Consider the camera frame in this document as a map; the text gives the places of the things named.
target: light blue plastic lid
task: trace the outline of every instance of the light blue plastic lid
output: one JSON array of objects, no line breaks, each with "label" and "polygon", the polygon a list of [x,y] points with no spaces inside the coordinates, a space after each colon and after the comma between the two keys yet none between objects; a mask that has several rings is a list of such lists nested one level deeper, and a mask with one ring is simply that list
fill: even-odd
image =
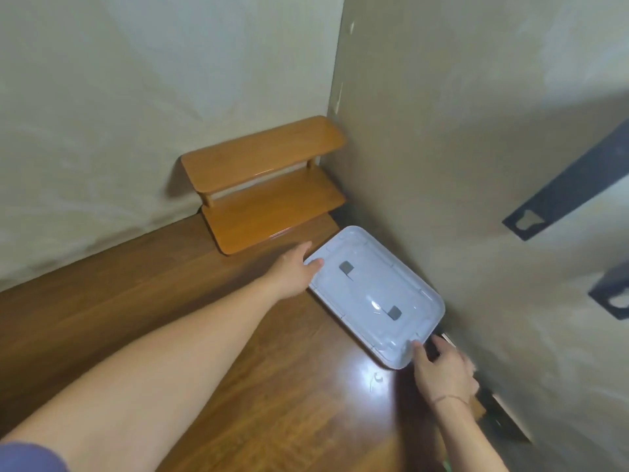
[{"label": "light blue plastic lid", "polygon": [[382,364],[406,367],[444,317],[435,290],[358,226],[342,229],[306,259],[325,265],[310,289]]}]

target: brown wooden surface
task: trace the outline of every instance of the brown wooden surface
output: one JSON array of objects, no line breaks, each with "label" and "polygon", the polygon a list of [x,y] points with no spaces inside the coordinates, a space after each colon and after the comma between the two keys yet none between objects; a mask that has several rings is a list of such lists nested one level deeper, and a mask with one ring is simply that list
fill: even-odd
[{"label": "brown wooden surface", "polygon": [[[124,344],[336,231],[326,214],[225,257],[195,215],[0,293],[0,434]],[[426,471],[434,444],[412,371],[383,369],[303,293],[269,312],[160,471]]]},{"label": "brown wooden surface", "polygon": [[202,212],[220,250],[232,255],[343,203],[323,169],[312,166],[215,199]]},{"label": "brown wooden surface", "polygon": [[343,144],[342,132],[326,117],[315,116],[189,152],[181,162],[194,189],[212,194],[327,154]]}]

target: hand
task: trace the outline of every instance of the hand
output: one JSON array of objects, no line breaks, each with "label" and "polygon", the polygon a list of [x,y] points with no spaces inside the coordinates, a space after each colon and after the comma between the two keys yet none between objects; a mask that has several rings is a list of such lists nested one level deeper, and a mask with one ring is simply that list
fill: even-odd
[{"label": "hand", "polygon": [[312,242],[306,242],[288,250],[264,275],[264,278],[276,289],[279,300],[290,298],[304,291],[313,276],[323,267],[323,259],[320,258],[304,265],[304,256],[312,244]]},{"label": "hand", "polygon": [[443,338],[433,335],[432,341],[441,353],[434,363],[430,362],[422,344],[413,341],[415,383],[418,389],[430,406],[435,404],[435,400],[446,396],[460,398],[469,404],[470,397],[479,388],[473,377],[472,361]]}]

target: person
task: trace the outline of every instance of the person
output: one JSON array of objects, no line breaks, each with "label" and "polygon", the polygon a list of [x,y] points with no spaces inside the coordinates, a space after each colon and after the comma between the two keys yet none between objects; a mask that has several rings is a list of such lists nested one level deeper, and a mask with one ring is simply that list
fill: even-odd
[{"label": "person", "polygon": [[[304,265],[311,242],[219,301],[108,357],[0,441],[0,472],[155,470],[208,401],[257,325],[283,298],[303,292],[323,265]],[[459,472],[501,471],[467,405],[469,361],[435,338],[430,363],[414,346],[417,385],[433,407]]]}]

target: white wall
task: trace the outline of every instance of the white wall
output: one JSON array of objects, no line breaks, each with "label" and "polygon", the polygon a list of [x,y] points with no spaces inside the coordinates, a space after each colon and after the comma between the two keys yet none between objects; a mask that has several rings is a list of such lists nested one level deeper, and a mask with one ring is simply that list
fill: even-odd
[{"label": "white wall", "polygon": [[[350,143],[327,166],[443,295],[453,338],[553,471],[629,470],[629,321],[587,296],[629,259],[629,177],[529,242],[501,222],[629,117],[627,13],[629,0],[343,12],[330,105]],[[538,470],[518,453],[517,470]]]},{"label": "white wall", "polygon": [[0,288],[195,212],[180,154],[325,114],[342,4],[0,1]]}]

